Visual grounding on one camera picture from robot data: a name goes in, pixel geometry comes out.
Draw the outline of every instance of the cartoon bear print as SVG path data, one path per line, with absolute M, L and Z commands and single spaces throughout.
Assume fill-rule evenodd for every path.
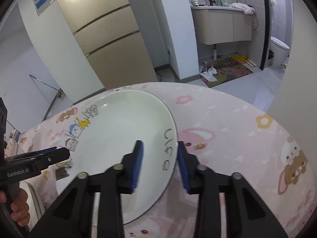
M 125 229 L 125 237 L 132 238 L 161 238 L 175 234 L 177 227 L 171 221 L 159 217 L 150 216 L 146 220 Z
M 281 161 L 284 166 L 293 164 L 294 157 L 299 155 L 300 147 L 292 137 L 287 138 L 281 153 Z
M 307 157 L 304 155 L 302 150 L 299 151 L 299 155 L 294 157 L 293 163 L 291 165 L 287 165 L 285 168 L 285 183 L 296 184 L 298 182 L 299 175 L 306 172 L 307 163 Z
M 183 141 L 187 152 L 201 154 L 208 142 L 215 137 L 214 132 L 203 128 L 190 128 L 179 132 L 179 140 Z
M 278 183 L 278 194 L 282 195 L 288 189 L 290 184 L 296 184 L 300 174 L 306 172 L 308 160 L 303 151 L 300 150 L 298 156 L 293 158 L 293 163 L 287 165 L 280 174 Z
M 61 115 L 57 118 L 56 123 L 63 122 L 64 120 L 69 119 L 72 115 L 75 115 L 77 111 L 77 107 L 73 107 L 64 113 L 61 113 Z

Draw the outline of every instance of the toilet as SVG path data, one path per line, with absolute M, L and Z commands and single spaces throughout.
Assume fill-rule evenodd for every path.
M 271 37 L 270 49 L 274 53 L 274 57 L 272 58 L 270 65 L 280 67 L 289 55 L 289 46 L 276 37 Z

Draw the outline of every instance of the finger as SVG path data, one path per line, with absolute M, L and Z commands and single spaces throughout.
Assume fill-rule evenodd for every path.
M 18 224 L 19 226 L 23 227 L 28 225 L 29 222 L 30 222 L 30 213 L 28 213 L 24 219 L 22 219 L 21 221 L 18 221 Z
M 7 197 L 3 191 L 0 191 L 0 203 L 6 203 Z
M 17 212 L 25 207 L 26 201 L 28 199 L 28 194 L 25 190 L 21 189 L 17 198 L 11 203 L 11 209 L 13 212 Z
M 15 222 L 21 221 L 22 219 L 24 219 L 24 218 L 27 216 L 27 214 L 28 214 L 28 212 L 29 212 L 29 209 L 30 209 L 30 208 L 29 208 L 29 205 L 26 204 L 26 205 L 24 206 L 24 208 L 20 209 L 20 210 L 17 211 L 17 212 L 13 212 L 13 213 L 11 214 L 12 220 L 15 221 Z

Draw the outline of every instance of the baseboard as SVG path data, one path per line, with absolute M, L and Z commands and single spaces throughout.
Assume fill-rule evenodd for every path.
M 194 75 L 194 76 L 187 77 L 187 78 L 184 78 L 184 79 L 180 79 L 180 77 L 176 74 L 176 72 L 174 71 L 174 69 L 172 68 L 172 66 L 170 64 L 164 64 L 162 66 L 156 67 L 156 68 L 154 68 L 154 71 L 158 72 L 158 71 L 165 70 L 165 69 L 168 69 L 168 68 L 174 74 L 176 82 L 179 82 L 179 83 L 188 83 L 188 82 L 192 82 L 192 81 L 198 80 L 200 78 L 200 75 L 198 74 L 198 75 Z
M 191 77 L 187 77 L 187 78 L 184 78 L 184 79 L 181 79 L 180 82 L 181 83 L 188 83 L 188 82 L 192 82 L 192 81 L 195 81 L 195 80 L 198 80 L 200 79 L 200 75 L 194 75 L 194 76 L 191 76 Z
M 155 71 L 155 72 L 158 72 L 158 71 L 161 71 L 161 70 L 168 69 L 169 67 L 170 67 L 170 65 L 169 65 L 169 64 L 164 64 L 164 65 L 161 65 L 161 66 L 155 67 L 155 68 L 154 68 L 154 71 Z

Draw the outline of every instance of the pink tablecloth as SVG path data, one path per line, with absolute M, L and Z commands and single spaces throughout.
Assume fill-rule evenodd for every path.
M 59 146 L 64 133 L 97 99 L 121 89 L 149 92 L 172 112 L 188 152 L 202 164 L 226 175 L 241 172 L 294 237 L 317 202 L 310 164 L 289 133 L 269 115 L 238 98 L 181 83 L 145 83 L 109 90 L 89 98 L 26 132 L 25 151 Z M 46 206 L 57 197 L 55 166 L 30 179 Z M 178 169 L 156 205 L 125 226 L 126 237 L 193 237 L 197 196 L 183 190 Z

